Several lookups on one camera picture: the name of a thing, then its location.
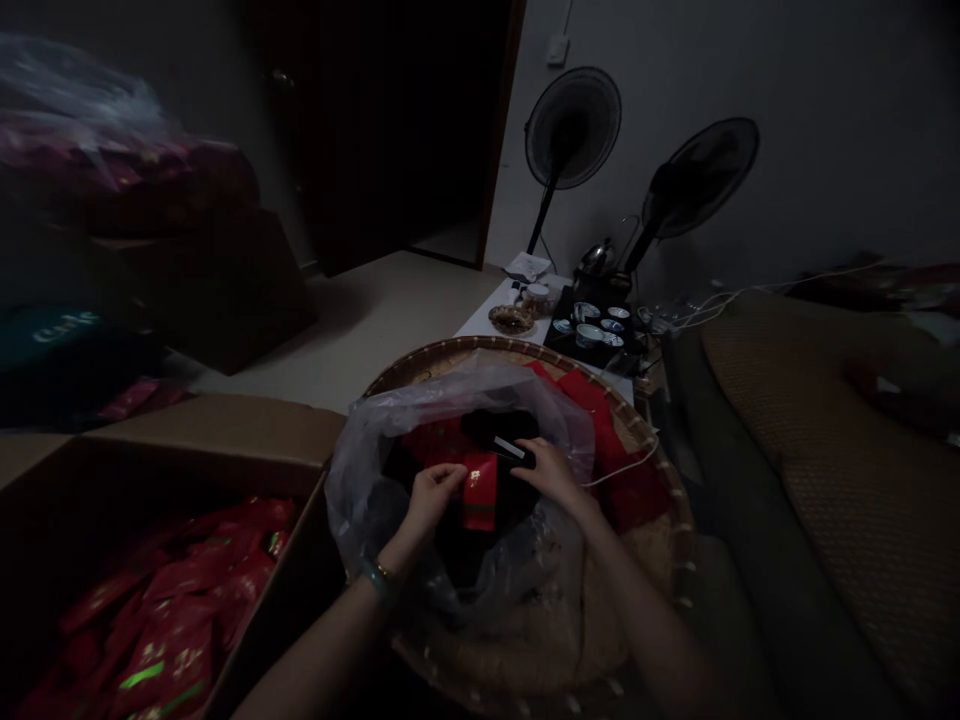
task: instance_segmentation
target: electric fan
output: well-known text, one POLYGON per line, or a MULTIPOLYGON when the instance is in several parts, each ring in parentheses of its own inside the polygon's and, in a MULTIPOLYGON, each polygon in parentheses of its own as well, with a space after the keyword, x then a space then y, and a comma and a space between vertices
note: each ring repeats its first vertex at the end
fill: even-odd
POLYGON ((740 187, 759 148, 753 120, 728 118, 701 130, 657 168, 643 203, 643 232, 624 266, 627 275, 655 238, 682 235, 713 216, 740 187))
POLYGON ((558 77, 537 100, 526 133, 527 165, 546 190, 527 254, 533 254, 555 190, 576 187, 600 169, 620 132, 620 93, 595 67, 558 77))

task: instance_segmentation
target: round woven tray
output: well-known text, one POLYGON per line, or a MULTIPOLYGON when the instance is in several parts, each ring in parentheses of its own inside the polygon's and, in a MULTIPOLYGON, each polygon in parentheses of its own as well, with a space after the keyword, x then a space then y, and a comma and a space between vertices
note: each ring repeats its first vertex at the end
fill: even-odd
MULTIPOLYGON (((492 350, 517 365, 539 360, 554 379, 579 369, 606 392, 614 428, 628 452, 642 451, 655 442, 637 411, 609 384, 569 358, 522 340, 473 336, 426 345, 387 368, 364 397, 442 375, 476 349, 492 350)), ((656 464, 660 481, 670 492, 670 511, 621 539, 665 595, 679 606, 690 607, 687 588, 695 569, 690 503, 663 450, 657 449, 650 462, 656 464)), ((623 696, 613 673, 627 662, 629 653, 589 553, 583 567, 581 613, 581 648, 575 665, 557 662, 557 616, 543 605, 529 603, 521 604, 507 619, 508 626, 517 628, 516 644, 451 633, 437 622, 405 628, 394 636, 393 648, 430 685, 480 715, 607 717, 623 696)))

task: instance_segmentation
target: doorway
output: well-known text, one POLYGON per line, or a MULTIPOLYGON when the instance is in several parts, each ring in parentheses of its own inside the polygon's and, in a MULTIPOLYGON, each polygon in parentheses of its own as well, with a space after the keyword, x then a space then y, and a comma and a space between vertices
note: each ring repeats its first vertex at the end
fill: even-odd
POLYGON ((481 269, 526 0, 241 0, 320 269, 481 269))

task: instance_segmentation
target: plastic bag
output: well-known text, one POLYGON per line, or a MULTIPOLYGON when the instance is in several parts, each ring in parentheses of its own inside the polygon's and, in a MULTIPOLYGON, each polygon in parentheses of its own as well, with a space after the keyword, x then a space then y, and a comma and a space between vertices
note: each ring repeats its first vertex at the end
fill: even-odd
MULTIPOLYGON (((479 408, 531 413, 541 436, 566 454, 578 481, 590 477, 594 440, 589 414, 529 368, 503 365, 495 355, 478 351, 448 374, 352 406, 325 486, 330 530, 352 575, 362 556, 375 556, 392 537, 410 502, 400 484, 381 472, 395 438, 423 423, 479 408)), ((469 605, 461 601, 434 552, 424 557, 418 572, 431 605, 466 623, 495 621, 549 579, 576 613, 570 629, 578 646, 581 564, 576 526, 541 498, 530 518, 486 554, 469 605)))
POLYGON ((7 189, 49 221, 160 237, 259 204, 235 146, 185 133, 144 80, 83 50, 0 33, 0 82, 56 111, 0 112, 7 189))

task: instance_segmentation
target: wall switch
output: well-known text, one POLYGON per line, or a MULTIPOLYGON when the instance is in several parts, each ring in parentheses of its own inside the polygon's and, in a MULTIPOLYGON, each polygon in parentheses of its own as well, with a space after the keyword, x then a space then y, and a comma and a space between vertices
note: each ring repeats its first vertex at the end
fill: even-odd
POLYGON ((567 50, 570 49, 570 36, 557 34, 550 38, 550 47, 547 50, 547 65, 563 67, 567 62, 567 50))

